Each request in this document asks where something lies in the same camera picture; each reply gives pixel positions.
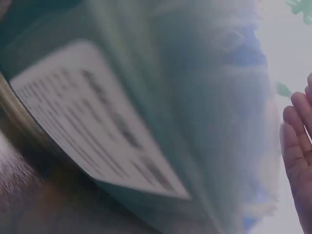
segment hand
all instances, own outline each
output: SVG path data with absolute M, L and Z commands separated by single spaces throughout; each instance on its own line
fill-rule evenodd
M 285 108 L 280 139 L 286 174 L 305 234 L 312 234 L 312 75 L 304 93 L 292 95 Z

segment finger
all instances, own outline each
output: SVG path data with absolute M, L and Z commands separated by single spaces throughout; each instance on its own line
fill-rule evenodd
M 299 146 L 296 132 L 293 127 L 286 122 L 281 125 L 280 140 L 286 174 L 292 192 L 296 193 L 300 174 L 307 169 L 308 163 L 303 156 L 301 147 Z
M 312 104 L 312 93 L 311 93 L 311 88 L 309 86 L 307 86 L 305 88 L 305 93 L 306 93 L 306 96 L 308 98 L 308 101 L 310 102 L 310 104 Z
M 286 123 L 290 124 L 296 132 L 298 144 L 302 153 L 308 165 L 312 165 L 312 145 L 303 126 L 303 122 L 293 106 L 288 106 L 284 109 L 283 119 Z
M 306 126 L 309 135 L 312 134 L 312 107 L 308 102 L 307 97 L 300 92 L 296 92 L 292 95 L 292 104 L 295 107 L 297 113 L 302 119 L 303 124 Z
M 312 73 L 310 73 L 308 76 L 308 86 L 309 89 L 312 90 Z

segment green leaf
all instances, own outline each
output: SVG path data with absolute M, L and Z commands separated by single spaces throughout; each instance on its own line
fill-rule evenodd
M 276 93 L 282 97 L 291 98 L 292 92 L 289 90 L 289 88 L 280 82 L 276 83 Z

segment white label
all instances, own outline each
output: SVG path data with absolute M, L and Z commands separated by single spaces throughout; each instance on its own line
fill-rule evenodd
M 47 134 L 91 177 L 190 198 L 90 42 L 49 55 L 11 86 Z

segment white background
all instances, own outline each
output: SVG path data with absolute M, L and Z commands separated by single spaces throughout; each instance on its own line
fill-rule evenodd
M 312 26 L 304 24 L 302 13 L 293 15 L 284 0 L 264 0 L 263 21 L 257 35 L 268 59 L 270 78 L 283 82 L 292 92 L 303 92 L 312 72 Z M 291 102 L 283 97 L 276 97 L 276 102 L 281 117 L 284 107 Z M 251 234 L 303 233 L 282 160 L 278 195 L 276 211 Z

